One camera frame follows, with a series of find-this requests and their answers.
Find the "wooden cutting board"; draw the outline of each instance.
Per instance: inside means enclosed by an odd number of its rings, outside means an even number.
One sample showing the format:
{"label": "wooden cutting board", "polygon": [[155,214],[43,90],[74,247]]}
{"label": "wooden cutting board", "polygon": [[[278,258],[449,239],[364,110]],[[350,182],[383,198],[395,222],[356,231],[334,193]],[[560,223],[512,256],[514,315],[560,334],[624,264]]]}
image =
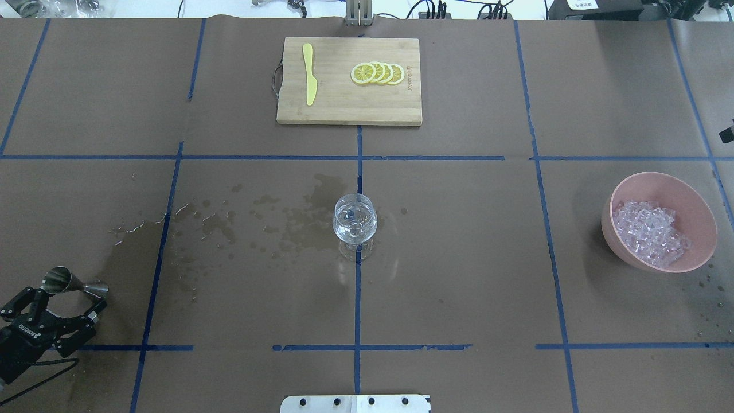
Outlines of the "wooden cutting board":
{"label": "wooden cutting board", "polygon": [[[313,46],[316,99],[306,105],[303,43]],[[397,63],[405,69],[398,85],[357,85],[352,68],[362,62]],[[286,37],[278,123],[307,125],[420,126],[421,50],[418,39]]]}

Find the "yellow knife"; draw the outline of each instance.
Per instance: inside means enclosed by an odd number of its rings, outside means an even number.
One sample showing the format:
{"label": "yellow knife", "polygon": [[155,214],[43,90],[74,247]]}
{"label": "yellow knife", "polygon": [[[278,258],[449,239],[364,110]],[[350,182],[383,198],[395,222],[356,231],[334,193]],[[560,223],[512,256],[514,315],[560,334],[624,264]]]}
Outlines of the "yellow knife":
{"label": "yellow knife", "polygon": [[316,98],[316,89],[319,83],[313,77],[313,46],[303,43],[303,60],[306,62],[306,104],[311,106]]}

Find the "brown table surface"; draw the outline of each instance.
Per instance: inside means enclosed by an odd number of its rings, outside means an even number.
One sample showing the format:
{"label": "brown table surface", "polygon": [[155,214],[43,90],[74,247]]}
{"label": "brown table surface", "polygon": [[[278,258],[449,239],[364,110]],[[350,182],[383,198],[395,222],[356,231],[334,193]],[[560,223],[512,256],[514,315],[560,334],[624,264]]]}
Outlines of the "brown table surface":
{"label": "brown table surface", "polygon": [[[343,23],[0,23],[0,301],[56,265],[110,286],[80,365],[4,412],[355,393],[430,395],[434,412],[729,411],[734,25]],[[421,40],[423,126],[276,124],[283,39],[358,35]],[[606,247],[602,205],[643,170],[708,202],[707,265],[653,275]],[[357,190],[379,216],[360,264],[330,228]]]}

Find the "glass of water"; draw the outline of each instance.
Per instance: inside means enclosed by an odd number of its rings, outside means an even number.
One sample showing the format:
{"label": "glass of water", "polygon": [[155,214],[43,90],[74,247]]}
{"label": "glass of water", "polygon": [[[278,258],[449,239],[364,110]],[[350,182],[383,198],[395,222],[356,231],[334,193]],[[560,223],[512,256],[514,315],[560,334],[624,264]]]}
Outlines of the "glass of water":
{"label": "glass of water", "polygon": [[360,246],[361,259],[372,254],[377,213],[369,198],[360,193],[349,193],[339,198],[334,206],[332,225],[336,236],[342,241],[339,251],[346,258],[356,261],[357,248]]}

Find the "white floor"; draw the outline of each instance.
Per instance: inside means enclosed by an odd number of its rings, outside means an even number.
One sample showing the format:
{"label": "white floor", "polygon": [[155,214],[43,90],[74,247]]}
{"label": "white floor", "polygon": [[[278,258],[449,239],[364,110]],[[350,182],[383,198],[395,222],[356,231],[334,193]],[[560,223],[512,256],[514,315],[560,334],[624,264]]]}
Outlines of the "white floor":
{"label": "white floor", "polygon": [[[113,13],[112,17],[116,18],[174,18],[181,0],[99,0],[99,2],[103,6],[106,5]],[[374,13],[390,13],[404,18],[414,3],[415,0],[373,0],[372,9]],[[446,3],[447,11],[451,13],[452,18],[476,18],[482,7],[480,4],[461,0],[447,0]],[[548,0],[549,7],[552,3],[553,0]],[[204,18],[219,14],[256,18],[300,17],[300,12],[291,9],[286,0],[266,0],[258,6],[253,5],[251,0],[184,0],[183,5],[181,14],[185,18]],[[345,14],[345,3],[341,0],[305,0],[305,6],[309,17]],[[417,18],[418,11],[425,9],[424,5],[416,7],[411,18]],[[514,0],[507,9],[515,19],[545,18],[545,5],[542,0]],[[0,15],[18,17],[18,14],[3,0],[0,0]],[[696,20],[730,21],[730,16],[725,10],[706,7],[696,16]]]}

